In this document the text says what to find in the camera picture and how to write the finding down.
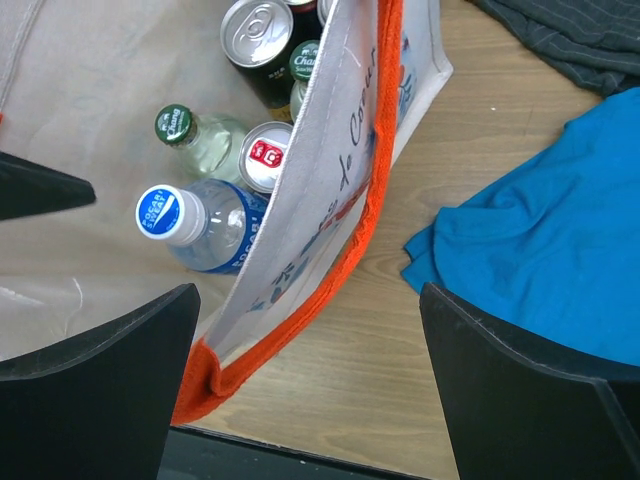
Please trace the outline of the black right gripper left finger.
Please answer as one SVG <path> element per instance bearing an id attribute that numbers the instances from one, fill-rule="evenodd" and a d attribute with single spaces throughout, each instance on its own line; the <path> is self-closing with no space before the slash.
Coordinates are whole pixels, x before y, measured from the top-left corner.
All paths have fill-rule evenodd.
<path id="1" fill-rule="evenodd" d="M 2 478 L 156 478 L 200 303 L 180 285 L 2 361 Z"/>

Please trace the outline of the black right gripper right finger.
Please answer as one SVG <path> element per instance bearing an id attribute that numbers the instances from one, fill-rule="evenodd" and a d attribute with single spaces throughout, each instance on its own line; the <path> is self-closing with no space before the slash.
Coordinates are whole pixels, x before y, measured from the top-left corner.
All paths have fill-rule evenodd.
<path id="1" fill-rule="evenodd" d="M 463 479 L 636 479 L 639 369 L 425 284 L 420 311 Z"/>

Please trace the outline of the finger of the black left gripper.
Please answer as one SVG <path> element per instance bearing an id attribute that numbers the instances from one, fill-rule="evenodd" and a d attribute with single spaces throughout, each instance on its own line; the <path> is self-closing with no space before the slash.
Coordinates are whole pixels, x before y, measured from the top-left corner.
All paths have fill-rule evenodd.
<path id="1" fill-rule="evenodd" d="M 87 180 L 1 153 L 2 220 L 61 212 L 96 202 Z"/>

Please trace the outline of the beige canvas tote bag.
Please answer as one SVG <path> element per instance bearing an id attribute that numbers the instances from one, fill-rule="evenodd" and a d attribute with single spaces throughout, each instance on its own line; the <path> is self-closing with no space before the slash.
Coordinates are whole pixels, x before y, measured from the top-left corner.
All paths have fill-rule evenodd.
<path id="1" fill-rule="evenodd" d="M 453 68 L 436 1 L 339 1 L 262 224 L 229 278 L 189 271 L 138 230 L 152 185 L 181 179 L 152 131 L 183 102 L 261 122 L 222 49 L 226 1 L 5 1 L 1 149 L 90 182 L 94 205 L 1 225 L 1 355 L 12 359 L 195 283 L 202 324 L 173 420 L 230 398 L 342 287 L 392 165 Z"/>

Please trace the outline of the Pocari Sweat bottle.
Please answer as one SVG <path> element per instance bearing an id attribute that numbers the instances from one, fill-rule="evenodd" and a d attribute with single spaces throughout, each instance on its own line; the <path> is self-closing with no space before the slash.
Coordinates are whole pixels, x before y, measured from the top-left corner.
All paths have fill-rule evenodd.
<path id="1" fill-rule="evenodd" d="M 135 221 L 189 270 L 236 275 L 256 240 L 268 199 L 216 179 L 159 184 L 139 198 Z"/>

